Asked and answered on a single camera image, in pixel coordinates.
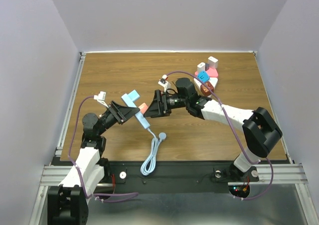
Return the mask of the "blue plug adapter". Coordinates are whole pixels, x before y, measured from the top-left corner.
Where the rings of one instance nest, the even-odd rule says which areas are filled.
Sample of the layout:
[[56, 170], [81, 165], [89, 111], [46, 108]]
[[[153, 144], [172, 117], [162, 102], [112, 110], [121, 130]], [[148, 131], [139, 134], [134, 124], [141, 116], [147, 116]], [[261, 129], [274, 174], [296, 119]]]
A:
[[202, 81], [203, 83], [206, 83], [210, 80], [210, 76], [207, 74], [206, 71], [201, 71], [197, 74], [197, 78]]

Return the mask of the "white charger plug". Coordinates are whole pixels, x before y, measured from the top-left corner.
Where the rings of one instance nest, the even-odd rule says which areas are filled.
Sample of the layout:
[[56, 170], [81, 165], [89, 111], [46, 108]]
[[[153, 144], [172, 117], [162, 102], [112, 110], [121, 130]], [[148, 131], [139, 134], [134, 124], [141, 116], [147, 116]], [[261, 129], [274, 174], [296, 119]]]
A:
[[218, 62], [219, 60], [213, 56], [208, 57], [207, 63], [210, 68], [212, 69], [217, 69], [218, 68]]
[[202, 71], [205, 71], [206, 64], [204, 62], [201, 62], [197, 65], [197, 73], [199, 74]]

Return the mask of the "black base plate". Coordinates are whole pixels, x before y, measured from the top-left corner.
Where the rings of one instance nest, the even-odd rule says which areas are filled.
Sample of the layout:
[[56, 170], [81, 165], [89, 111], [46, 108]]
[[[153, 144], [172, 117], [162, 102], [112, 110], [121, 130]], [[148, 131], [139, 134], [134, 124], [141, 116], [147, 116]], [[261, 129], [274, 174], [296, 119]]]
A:
[[153, 173], [143, 176], [141, 162], [98, 162], [103, 178], [95, 189], [96, 194], [177, 194], [177, 193], [231, 193], [247, 197], [249, 183], [258, 182], [251, 169], [240, 179], [230, 175], [229, 161], [168, 161], [158, 162]]

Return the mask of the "light blue power strip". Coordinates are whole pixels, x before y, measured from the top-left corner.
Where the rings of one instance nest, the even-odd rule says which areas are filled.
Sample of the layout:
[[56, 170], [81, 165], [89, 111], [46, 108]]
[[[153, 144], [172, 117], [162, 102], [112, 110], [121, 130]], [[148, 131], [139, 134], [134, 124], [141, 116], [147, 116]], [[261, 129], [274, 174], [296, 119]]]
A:
[[[121, 99], [123, 102], [126, 104], [128, 107], [137, 107], [135, 105], [135, 101], [140, 98], [140, 95], [136, 90], [131, 91], [128, 94], [123, 94], [121, 96]], [[166, 133], [161, 132], [158, 136], [156, 136], [150, 129], [150, 124], [147, 121], [147, 119], [144, 117], [144, 114], [142, 114], [140, 111], [135, 114], [135, 118], [137, 121], [141, 124], [141, 126], [146, 129], [152, 136], [152, 141], [151, 141], [151, 150], [146, 158], [146, 160], [142, 163], [140, 167], [140, 172], [143, 176], [148, 176], [151, 173], [154, 172], [156, 168], [156, 162], [157, 162], [157, 152], [159, 150], [160, 144], [166, 140]]]

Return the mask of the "white charger plug rear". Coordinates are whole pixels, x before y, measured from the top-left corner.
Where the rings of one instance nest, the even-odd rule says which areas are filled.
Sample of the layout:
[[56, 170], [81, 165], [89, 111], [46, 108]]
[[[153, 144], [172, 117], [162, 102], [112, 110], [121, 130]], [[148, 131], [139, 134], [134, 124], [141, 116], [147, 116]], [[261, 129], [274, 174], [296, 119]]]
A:
[[217, 69], [218, 68], [218, 62], [219, 60], [213, 56], [208, 57], [207, 63], [210, 68], [212, 69]]

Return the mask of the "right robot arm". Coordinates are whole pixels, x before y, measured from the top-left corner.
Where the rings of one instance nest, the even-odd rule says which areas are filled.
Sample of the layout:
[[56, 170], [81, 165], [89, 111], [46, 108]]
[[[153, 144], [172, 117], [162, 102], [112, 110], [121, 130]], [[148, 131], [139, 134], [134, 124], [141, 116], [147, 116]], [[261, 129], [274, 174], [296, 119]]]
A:
[[179, 78], [175, 83], [176, 93], [169, 89], [155, 90], [154, 98], [144, 117], [165, 117], [173, 109], [186, 108], [187, 112], [203, 120], [213, 120], [230, 126], [235, 132], [244, 133], [246, 147], [230, 165], [229, 174], [234, 180], [241, 180], [261, 158], [267, 158], [271, 150], [282, 138], [282, 131], [270, 113], [262, 107], [244, 110], [221, 104], [210, 97], [199, 95], [194, 82], [189, 78]]

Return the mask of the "dark red plug adapter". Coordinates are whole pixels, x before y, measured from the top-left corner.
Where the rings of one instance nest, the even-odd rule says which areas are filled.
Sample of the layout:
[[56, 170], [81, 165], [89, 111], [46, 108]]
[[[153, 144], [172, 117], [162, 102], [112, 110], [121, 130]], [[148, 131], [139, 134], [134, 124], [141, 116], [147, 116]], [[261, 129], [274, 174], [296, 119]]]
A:
[[205, 85], [200, 85], [200, 91], [205, 97], [211, 97], [211, 91], [214, 92], [214, 86], [210, 82], [206, 82]]

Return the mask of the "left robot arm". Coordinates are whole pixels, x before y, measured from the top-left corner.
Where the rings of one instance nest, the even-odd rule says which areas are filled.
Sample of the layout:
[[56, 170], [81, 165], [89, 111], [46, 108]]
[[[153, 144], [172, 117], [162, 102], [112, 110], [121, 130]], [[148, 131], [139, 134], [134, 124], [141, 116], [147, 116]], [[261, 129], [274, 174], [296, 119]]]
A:
[[108, 159], [102, 158], [106, 138], [102, 134], [115, 124], [123, 124], [140, 111], [111, 101], [106, 111], [97, 116], [87, 113], [82, 118], [83, 134], [77, 159], [69, 157], [72, 167], [58, 186], [47, 193], [47, 223], [49, 225], [84, 225], [87, 223], [91, 200], [116, 203], [134, 198], [137, 192], [110, 194], [94, 191], [99, 182], [114, 181]]

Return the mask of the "pink plug adapter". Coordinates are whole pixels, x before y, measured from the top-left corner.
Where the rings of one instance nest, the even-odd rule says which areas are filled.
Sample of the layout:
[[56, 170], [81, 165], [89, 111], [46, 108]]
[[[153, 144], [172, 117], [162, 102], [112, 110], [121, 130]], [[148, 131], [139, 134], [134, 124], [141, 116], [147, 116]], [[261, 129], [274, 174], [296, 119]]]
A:
[[148, 110], [148, 105], [146, 103], [142, 103], [139, 105], [140, 112], [144, 114]]

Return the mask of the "white charger plug front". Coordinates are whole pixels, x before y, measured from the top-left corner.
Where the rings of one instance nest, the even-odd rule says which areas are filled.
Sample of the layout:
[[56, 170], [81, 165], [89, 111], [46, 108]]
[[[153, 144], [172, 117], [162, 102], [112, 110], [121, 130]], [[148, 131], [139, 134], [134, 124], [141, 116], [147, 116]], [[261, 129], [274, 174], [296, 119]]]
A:
[[199, 74], [202, 71], [205, 71], [206, 64], [204, 62], [201, 62], [197, 65], [197, 73]]

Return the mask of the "white triangular socket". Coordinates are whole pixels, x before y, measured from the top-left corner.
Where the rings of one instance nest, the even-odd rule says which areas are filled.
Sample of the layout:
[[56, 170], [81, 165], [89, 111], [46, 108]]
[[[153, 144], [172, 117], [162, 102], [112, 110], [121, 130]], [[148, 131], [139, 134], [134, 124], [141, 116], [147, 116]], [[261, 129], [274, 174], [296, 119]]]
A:
[[[194, 80], [194, 84], [196, 85], [196, 87], [198, 88], [198, 91], [200, 92], [201, 95], [203, 95], [200, 91], [200, 85], [202, 84], [199, 80], [197, 79], [193, 79]], [[218, 78], [210, 78], [210, 80], [208, 81], [210, 82], [213, 86], [214, 89], [216, 88], [216, 85], [218, 83]]]

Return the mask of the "pink triangular socket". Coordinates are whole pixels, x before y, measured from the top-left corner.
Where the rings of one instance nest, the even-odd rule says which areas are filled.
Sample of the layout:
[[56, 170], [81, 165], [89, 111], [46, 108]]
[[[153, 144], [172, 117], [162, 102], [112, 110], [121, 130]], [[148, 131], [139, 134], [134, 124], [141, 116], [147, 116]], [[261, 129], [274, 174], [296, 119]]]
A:
[[209, 68], [209, 70], [206, 71], [207, 74], [210, 76], [210, 78], [218, 78], [219, 75], [218, 75], [218, 72], [216, 69], [212, 69], [212, 68]]

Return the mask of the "aluminium frame rail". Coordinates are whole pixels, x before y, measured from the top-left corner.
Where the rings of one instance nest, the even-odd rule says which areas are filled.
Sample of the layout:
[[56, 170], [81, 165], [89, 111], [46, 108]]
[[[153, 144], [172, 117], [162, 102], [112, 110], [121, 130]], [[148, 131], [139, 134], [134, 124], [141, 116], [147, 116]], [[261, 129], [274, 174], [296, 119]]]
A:
[[[105, 151], [81, 148], [100, 91], [146, 103], [151, 130], [113, 119]], [[278, 127], [253, 53], [87, 53], [57, 148], [83, 159], [97, 194], [62, 186], [71, 169], [46, 166], [32, 225], [308, 225], [300, 164], [281, 163]]]

